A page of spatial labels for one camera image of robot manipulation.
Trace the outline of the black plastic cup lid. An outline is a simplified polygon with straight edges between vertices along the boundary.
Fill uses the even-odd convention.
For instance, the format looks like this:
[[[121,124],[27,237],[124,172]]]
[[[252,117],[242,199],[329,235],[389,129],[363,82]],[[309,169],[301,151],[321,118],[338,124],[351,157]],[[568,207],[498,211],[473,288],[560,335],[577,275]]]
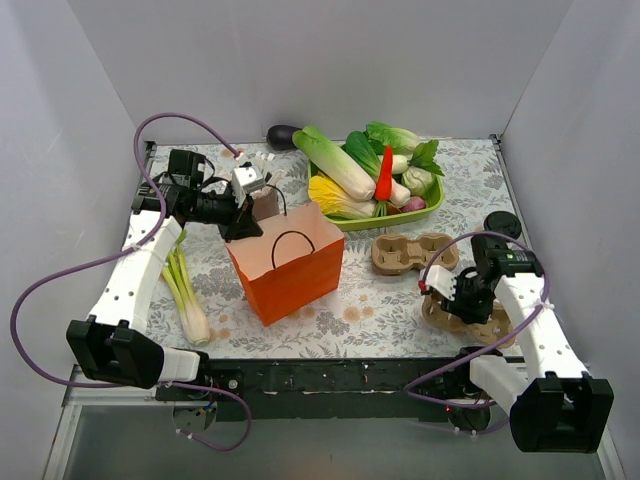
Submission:
[[[483,227],[485,231],[502,233],[513,239],[519,239],[522,234],[521,221],[508,211],[491,212],[485,217]]]

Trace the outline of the orange paper bag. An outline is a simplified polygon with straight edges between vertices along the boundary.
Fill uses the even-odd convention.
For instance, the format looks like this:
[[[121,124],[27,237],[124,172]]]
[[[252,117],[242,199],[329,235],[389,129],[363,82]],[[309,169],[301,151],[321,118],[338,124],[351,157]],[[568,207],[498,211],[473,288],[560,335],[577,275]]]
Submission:
[[[258,222],[260,237],[233,240],[227,251],[246,299],[270,326],[337,289],[345,239],[315,202]]]

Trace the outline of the cardboard cup carrier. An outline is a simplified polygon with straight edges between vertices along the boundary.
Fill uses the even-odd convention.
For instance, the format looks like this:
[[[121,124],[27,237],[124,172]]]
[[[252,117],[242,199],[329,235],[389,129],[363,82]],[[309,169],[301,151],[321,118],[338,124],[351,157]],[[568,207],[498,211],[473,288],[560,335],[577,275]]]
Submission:
[[[371,261],[376,272],[386,276],[423,269],[429,260],[452,238],[442,233],[425,233],[415,239],[399,234],[378,236],[371,246]]]
[[[424,319],[434,328],[455,334],[473,336],[482,344],[490,345],[503,339],[512,331],[512,324],[503,306],[495,300],[486,324],[465,324],[459,317],[445,312],[440,306],[439,294],[427,295],[422,304]]]

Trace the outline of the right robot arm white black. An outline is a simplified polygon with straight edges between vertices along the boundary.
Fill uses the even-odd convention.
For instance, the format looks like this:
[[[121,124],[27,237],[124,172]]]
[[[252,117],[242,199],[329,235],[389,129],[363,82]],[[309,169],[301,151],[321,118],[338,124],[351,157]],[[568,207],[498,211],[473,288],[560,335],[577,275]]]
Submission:
[[[443,304],[463,320],[487,317],[499,303],[518,338],[528,377],[491,351],[452,373],[464,397],[485,391],[508,414],[523,452],[593,453],[604,433],[614,393],[576,356],[549,303],[549,279],[536,255],[513,250],[503,234],[472,236],[475,276],[460,276]]]

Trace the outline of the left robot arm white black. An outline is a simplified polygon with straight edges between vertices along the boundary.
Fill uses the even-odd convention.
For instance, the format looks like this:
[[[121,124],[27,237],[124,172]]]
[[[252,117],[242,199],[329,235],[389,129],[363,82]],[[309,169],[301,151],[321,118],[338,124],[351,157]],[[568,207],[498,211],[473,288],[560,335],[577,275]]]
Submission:
[[[205,156],[174,149],[165,172],[138,187],[132,203],[126,256],[117,260],[88,318],[71,321],[66,339],[84,375],[96,381],[151,388],[178,381],[193,400],[213,386],[207,360],[197,351],[165,348],[146,335],[153,291],[186,223],[214,224],[221,237],[259,237],[253,192],[265,187],[259,166],[240,155],[223,192],[211,190]]]

